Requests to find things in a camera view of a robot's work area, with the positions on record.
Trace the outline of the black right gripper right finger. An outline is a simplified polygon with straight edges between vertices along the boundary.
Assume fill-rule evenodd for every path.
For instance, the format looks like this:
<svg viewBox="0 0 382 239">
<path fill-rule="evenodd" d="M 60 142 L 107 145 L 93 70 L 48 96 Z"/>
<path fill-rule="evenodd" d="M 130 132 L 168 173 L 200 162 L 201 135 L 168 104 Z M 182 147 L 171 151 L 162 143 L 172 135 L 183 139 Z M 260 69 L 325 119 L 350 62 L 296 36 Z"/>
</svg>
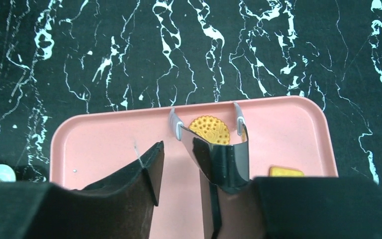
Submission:
<svg viewBox="0 0 382 239">
<path fill-rule="evenodd" d="M 255 177 L 229 194 L 200 172 L 206 239 L 382 239 L 382 188 L 357 177 Z"/>
</svg>

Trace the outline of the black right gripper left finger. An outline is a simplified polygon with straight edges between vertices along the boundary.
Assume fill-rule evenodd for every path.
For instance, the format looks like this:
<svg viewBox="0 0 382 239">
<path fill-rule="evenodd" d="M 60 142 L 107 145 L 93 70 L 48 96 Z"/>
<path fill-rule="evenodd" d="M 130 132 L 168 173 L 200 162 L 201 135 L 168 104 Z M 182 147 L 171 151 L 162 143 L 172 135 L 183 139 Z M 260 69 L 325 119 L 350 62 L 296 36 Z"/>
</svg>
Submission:
<svg viewBox="0 0 382 239">
<path fill-rule="evenodd" d="M 116 172 L 69 190 L 0 182 L 0 239 L 147 239 L 159 204 L 164 143 Z"/>
</svg>

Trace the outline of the pink serving tray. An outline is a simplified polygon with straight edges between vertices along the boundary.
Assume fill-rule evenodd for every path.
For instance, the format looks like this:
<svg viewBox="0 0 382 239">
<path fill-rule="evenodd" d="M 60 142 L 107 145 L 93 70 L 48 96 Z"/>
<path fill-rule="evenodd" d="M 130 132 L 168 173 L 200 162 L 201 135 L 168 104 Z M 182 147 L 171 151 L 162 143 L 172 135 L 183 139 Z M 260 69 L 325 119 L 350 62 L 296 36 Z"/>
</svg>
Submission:
<svg viewBox="0 0 382 239">
<path fill-rule="evenodd" d="M 272 97 L 238 102 L 249 135 L 250 176 L 268 175 L 272 166 L 306 176 L 337 176 L 327 120 L 313 101 Z M 72 117 L 51 143 L 50 181 L 82 189 L 124 167 L 163 141 L 165 160 L 160 203 L 150 238 L 204 237 L 199 170 L 168 125 L 170 109 L 152 108 Z"/>
</svg>

